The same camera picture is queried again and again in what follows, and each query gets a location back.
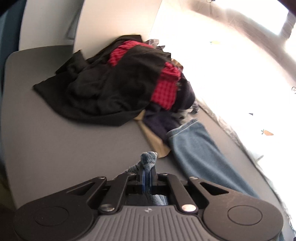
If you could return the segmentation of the tan garment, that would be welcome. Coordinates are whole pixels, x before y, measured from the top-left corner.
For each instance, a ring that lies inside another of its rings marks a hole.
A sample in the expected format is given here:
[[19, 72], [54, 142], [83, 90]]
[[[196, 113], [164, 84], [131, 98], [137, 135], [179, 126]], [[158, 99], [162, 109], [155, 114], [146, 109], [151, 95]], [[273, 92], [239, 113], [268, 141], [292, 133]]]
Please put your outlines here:
[[167, 156], [170, 152], [170, 148], [161, 140], [160, 137], [158, 137], [156, 134], [154, 134], [142, 121], [144, 118], [145, 109], [142, 110], [142, 112], [134, 118], [134, 120], [137, 122], [138, 126], [142, 130], [142, 133], [146, 137], [147, 142], [149, 143], [152, 150], [156, 153], [158, 153], [158, 158], [163, 158]]

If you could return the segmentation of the grey garment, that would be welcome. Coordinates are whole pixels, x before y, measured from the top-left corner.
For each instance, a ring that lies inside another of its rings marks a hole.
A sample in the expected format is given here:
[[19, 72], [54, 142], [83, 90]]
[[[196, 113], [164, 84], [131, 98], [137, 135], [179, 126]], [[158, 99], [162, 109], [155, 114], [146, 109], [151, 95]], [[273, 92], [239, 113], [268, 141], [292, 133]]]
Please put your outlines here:
[[186, 118], [191, 117], [199, 112], [199, 104], [198, 102], [194, 102], [189, 109], [181, 110], [178, 112], [178, 118], [184, 120]]

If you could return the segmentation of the white printed carrot curtain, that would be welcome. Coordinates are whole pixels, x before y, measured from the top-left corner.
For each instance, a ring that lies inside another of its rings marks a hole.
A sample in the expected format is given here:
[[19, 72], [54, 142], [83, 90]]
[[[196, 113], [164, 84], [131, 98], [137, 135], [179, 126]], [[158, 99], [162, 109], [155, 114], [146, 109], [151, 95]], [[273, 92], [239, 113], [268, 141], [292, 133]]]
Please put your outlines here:
[[279, 1], [162, 1], [150, 36], [295, 223], [295, 15]]

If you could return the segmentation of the white partition board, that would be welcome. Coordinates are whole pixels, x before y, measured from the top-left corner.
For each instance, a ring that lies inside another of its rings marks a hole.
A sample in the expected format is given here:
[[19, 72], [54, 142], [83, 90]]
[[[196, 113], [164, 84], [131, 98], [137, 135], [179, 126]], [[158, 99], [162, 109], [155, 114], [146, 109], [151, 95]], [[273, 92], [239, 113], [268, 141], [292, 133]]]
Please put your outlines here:
[[27, 1], [19, 49], [71, 45], [89, 58], [117, 37], [149, 35], [161, 1]]

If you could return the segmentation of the black garment in pile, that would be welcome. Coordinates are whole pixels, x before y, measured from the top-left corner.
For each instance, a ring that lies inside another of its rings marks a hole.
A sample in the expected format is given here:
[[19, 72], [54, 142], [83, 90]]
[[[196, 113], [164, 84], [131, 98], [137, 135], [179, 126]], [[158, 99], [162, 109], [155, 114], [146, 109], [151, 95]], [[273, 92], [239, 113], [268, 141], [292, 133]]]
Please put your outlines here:
[[169, 61], [169, 53], [145, 44], [140, 35], [125, 35], [91, 58], [77, 51], [33, 89], [64, 118], [121, 126], [151, 102]]

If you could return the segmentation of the blue denim jeans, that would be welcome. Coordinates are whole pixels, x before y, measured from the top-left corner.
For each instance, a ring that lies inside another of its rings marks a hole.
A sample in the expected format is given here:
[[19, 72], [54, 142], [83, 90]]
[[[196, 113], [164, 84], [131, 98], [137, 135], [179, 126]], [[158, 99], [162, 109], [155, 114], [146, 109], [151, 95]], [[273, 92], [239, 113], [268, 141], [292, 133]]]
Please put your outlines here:
[[205, 127], [196, 119], [167, 133], [170, 149], [187, 180], [182, 182], [198, 207], [197, 213], [179, 212], [163, 195], [150, 191], [156, 152], [141, 155], [129, 171], [145, 170], [145, 190], [151, 206], [133, 207], [128, 223], [156, 239], [283, 240], [281, 212], [259, 198], [227, 161]]

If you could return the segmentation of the blue plaid shirt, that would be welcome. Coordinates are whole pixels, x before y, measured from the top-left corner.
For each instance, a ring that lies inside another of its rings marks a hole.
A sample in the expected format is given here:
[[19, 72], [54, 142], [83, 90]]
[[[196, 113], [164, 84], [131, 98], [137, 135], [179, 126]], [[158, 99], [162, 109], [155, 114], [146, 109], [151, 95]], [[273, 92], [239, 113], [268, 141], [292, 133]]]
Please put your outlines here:
[[159, 44], [158, 39], [149, 39], [149, 40], [145, 41], [144, 43], [147, 45], [150, 45], [151, 47], [158, 49], [158, 50], [163, 50], [165, 48], [164, 45]]

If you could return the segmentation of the dark navy knit sweater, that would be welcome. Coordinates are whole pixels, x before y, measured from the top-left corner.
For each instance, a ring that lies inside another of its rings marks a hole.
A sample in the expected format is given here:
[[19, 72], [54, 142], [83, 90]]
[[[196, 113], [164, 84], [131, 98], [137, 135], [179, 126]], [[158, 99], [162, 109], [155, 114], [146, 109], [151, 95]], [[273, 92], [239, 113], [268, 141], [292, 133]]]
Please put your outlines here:
[[142, 121], [154, 134], [168, 145], [167, 133], [180, 126], [177, 118], [173, 117], [173, 114], [189, 109], [194, 102], [194, 91], [190, 82], [182, 73], [181, 79], [177, 82], [177, 95], [172, 107], [169, 110], [165, 110], [156, 103], [150, 103], [145, 109]]

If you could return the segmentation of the red checkered shirt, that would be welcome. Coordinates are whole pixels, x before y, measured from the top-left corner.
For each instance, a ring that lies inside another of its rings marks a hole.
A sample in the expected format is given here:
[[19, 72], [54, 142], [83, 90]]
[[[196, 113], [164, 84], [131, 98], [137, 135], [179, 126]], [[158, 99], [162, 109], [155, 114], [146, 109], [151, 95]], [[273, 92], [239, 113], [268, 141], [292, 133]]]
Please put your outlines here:
[[[151, 45], [137, 41], [124, 41], [111, 52], [108, 63], [114, 67], [130, 49], [136, 46], [146, 47], [149, 49], [153, 48]], [[180, 70], [171, 62], [166, 62], [157, 80], [156, 88], [151, 96], [151, 102], [160, 105], [165, 110], [171, 109], [176, 100], [177, 83], [180, 79]]]

